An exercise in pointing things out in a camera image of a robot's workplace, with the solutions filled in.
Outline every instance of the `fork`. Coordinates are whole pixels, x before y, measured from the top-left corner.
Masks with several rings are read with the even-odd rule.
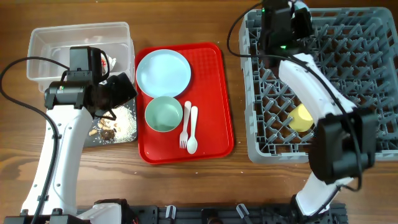
[[[188,128],[188,120],[189,120],[189,114],[191,112],[191,102],[186,101],[184,105],[184,125],[182,128],[182,132],[180,134],[180,148],[185,149],[187,147],[187,141],[188,141],[188,133],[187,133],[187,128]]]

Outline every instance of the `wooden tabletop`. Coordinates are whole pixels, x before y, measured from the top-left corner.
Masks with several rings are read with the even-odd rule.
[[[310,173],[308,164],[260,165],[248,158],[243,74],[239,59],[226,49],[226,36],[232,22],[255,1],[5,1],[7,4],[0,6],[0,69],[26,57],[30,33],[36,27],[97,22],[127,22],[136,53],[145,47],[195,42],[214,42],[224,53],[236,138],[233,152],[222,159],[151,166],[139,157],[136,142],[85,148],[76,190],[80,208],[104,198],[158,206],[287,203],[304,186]],[[384,6],[398,21],[394,0],[308,0],[307,4]],[[235,47],[238,29],[231,39]],[[25,63],[7,72],[3,87],[10,96],[44,111],[43,94],[26,78]],[[42,117],[0,96],[0,223],[6,215],[19,214],[36,172],[44,132]],[[336,201],[347,204],[350,223],[397,223],[397,197],[398,163],[377,162],[365,172],[362,191],[343,190]]]

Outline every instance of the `clear plastic bin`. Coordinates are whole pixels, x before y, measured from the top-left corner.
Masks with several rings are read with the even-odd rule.
[[[69,49],[74,46],[97,47],[112,58],[116,64],[110,75],[126,72],[134,83],[134,46],[129,25],[125,22],[81,24],[36,28],[30,36],[28,57],[39,56],[56,60],[69,66]],[[27,62],[27,77],[39,84],[44,92],[53,81],[59,81],[65,69],[42,60]]]

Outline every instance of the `yellow sponge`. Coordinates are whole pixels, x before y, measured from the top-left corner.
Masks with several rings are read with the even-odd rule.
[[[308,131],[313,124],[313,119],[310,113],[302,103],[290,112],[289,116],[293,118],[293,121],[289,123],[289,126],[295,131]]]

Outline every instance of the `dish rack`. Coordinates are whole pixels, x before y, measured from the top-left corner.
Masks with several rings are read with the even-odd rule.
[[[359,108],[378,114],[377,160],[398,160],[398,36],[383,7],[311,9],[314,34],[302,39],[317,66]],[[261,10],[244,17],[241,54],[258,54]],[[259,58],[241,58],[246,92],[248,155],[255,163],[307,162],[314,130],[289,128],[288,113],[300,104],[294,92]]]

